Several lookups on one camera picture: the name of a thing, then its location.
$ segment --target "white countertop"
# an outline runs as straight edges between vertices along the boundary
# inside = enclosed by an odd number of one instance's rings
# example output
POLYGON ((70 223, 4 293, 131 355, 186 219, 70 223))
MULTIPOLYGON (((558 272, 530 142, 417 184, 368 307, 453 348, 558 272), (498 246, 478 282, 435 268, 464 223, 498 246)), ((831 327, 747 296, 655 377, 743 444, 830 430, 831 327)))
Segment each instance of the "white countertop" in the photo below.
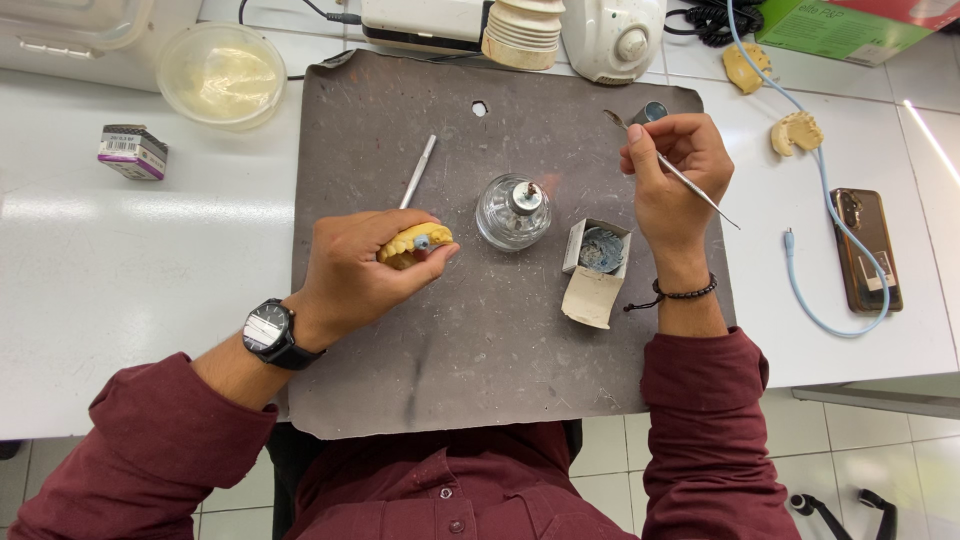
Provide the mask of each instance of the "white countertop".
MULTIPOLYGON (((235 4, 207 0, 201 18, 233 20, 235 4)), ((264 34, 291 74, 365 46, 325 21, 305 28, 314 15, 290 4, 251 5, 247 18, 288 30, 264 34)), ((826 133, 830 185, 883 197, 904 311, 857 339, 814 326, 786 277, 789 226, 811 306, 837 326, 865 324, 847 309, 813 157, 770 148, 790 104, 768 88, 739 95, 719 51, 692 37, 668 36, 663 49, 643 82, 700 92, 737 167, 723 201, 743 227, 724 228, 734 307, 770 360, 771 386, 957 371, 947 310, 960 309, 960 38, 928 37, 874 69, 767 48, 826 133)), ((551 72, 573 74, 564 63, 551 72)), ((158 94, 0 70, 0 440, 87 432, 86 408, 116 370, 198 355, 289 291, 301 86, 267 124, 232 134, 177 116, 158 94), (145 124, 168 143, 167 178, 129 181, 97 162, 108 123, 145 124)))

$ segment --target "watch strap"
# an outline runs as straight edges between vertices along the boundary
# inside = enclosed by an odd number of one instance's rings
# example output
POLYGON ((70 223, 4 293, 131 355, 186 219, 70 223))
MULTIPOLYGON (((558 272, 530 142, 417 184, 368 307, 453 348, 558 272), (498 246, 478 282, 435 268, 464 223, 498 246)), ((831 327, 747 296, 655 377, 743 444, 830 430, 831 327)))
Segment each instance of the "watch strap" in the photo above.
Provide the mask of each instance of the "watch strap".
POLYGON ((291 371, 301 371, 308 368, 314 360, 324 354, 326 354, 326 349, 319 353, 311 353, 291 343, 269 356, 258 356, 263 360, 263 363, 291 371))

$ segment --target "gray work mat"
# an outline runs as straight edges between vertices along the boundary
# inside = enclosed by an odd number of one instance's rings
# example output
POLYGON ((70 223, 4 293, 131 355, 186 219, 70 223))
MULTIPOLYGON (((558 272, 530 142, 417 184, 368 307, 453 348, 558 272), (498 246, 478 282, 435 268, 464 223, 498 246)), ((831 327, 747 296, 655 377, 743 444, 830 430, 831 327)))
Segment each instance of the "gray work mat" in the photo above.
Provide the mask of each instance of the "gray work mat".
MULTIPOLYGON (((313 222, 395 208, 430 134, 438 137, 412 207, 443 220, 463 245, 444 276, 380 321, 356 331, 289 387, 295 426, 323 439, 626 414, 643 410, 643 345, 657 311, 653 258, 634 217, 634 180, 618 169, 624 118, 650 100, 702 112, 693 90, 600 86, 579 77, 418 61, 356 51, 307 70, 293 289, 306 275, 313 222), (486 115, 471 110, 483 101, 486 115), (529 175, 553 204, 553 224, 515 254, 480 236, 480 191, 507 172, 529 175), (585 217, 636 232, 610 330, 568 319, 560 306, 567 234, 585 217)), ((732 294, 718 219, 710 269, 727 323, 732 294)))

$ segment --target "hole in mat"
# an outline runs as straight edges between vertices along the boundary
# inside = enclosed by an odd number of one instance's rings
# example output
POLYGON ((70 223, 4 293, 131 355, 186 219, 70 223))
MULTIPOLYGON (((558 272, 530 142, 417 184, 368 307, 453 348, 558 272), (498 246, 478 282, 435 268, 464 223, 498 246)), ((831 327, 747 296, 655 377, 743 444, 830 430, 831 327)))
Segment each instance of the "hole in mat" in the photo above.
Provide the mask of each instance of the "hole in mat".
POLYGON ((484 114, 490 111, 489 109, 487 109, 487 104, 480 100, 474 101, 473 107, 471 107, 471 109, 473 110, 473 113, 476 114, 477 116, 483 116, 484 114))

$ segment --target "black wristwatch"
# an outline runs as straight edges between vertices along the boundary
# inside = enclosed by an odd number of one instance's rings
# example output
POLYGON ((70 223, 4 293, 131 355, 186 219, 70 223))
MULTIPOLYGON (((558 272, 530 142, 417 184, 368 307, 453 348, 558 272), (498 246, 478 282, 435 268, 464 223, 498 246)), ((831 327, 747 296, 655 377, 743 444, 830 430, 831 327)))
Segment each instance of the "black wristwatch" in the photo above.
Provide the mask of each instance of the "black wristwatch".
POLYGON ((263 363, 299 371, 326 353, 310 353, 294 343, 294 313, 271 298, 247 315, 243 326, 243 345, 263 363))

